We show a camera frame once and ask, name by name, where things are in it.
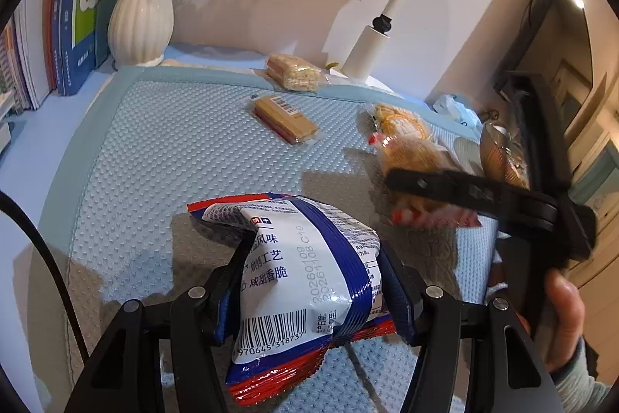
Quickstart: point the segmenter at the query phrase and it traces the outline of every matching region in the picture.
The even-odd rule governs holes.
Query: sleeve
[[[589,376],[582,338],[570,362],[551,376],[565,413],[594,412],[610,390]]]

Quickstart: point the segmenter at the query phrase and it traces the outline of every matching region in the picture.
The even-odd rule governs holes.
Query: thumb
[[[544,287],[559,319],[546,362],[546,368],[552,373],[565,366],[574,355],[578,340],[583,335],[585,309],[576,286],[558,270],[548,271]]]

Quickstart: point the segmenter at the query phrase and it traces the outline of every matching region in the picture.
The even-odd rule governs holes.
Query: snack package
[[[386,104],[369,104],[366,109],[380,134],[413,135],[424,141],[431,138],[432,130],[419,114]]]
[[[254,112],[266,125],[290,144],[313,138],[318,127],[280,95],[254,100]]]
[[[188,206],[208,223],[255,230],[240,286],[226,383],[242,406],[312,375],[326,351],[395,332],[381,292],[376,232],[302,196],[242,195]]]
[[[316,91],[325,81],[323,71],[295,55],[272,53],[266,64],[269,77],[286,89],[294,91]]]
[[[459,170],[449,151],[432,141],[420,139],[415,133],[408,135],[373,134],[369,139],[378,152],[378,162],[383,175],[392,168],[403,168],[417,172],[441,172]],[[394,209],[393,224],[407,224],[417,227],[479,227],[477,212],[448,205],[444,202],[423,198],[408,193],[390,191]]]

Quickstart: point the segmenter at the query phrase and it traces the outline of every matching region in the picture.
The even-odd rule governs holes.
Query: ribbed ceramic vase
[[[157,65],[173,28],[172,0],[118,0],[108,28],[116,67]]]

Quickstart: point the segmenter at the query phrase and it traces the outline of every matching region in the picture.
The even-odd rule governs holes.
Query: barcode number
[[[286,113],[290,114],[290,116],[299,114],[299,111],[297,111],[294,107],[292,107],[289,103],[287,103],[283,98],[271,97],[270,99],[273,100],[273,102],[277,104],[278,106],[280,106],[284,111],[286,111]]]
[[[239,350],[279,346],[305,334],[306,310],[289,311],[263,317],[250,317],[241,322]]]

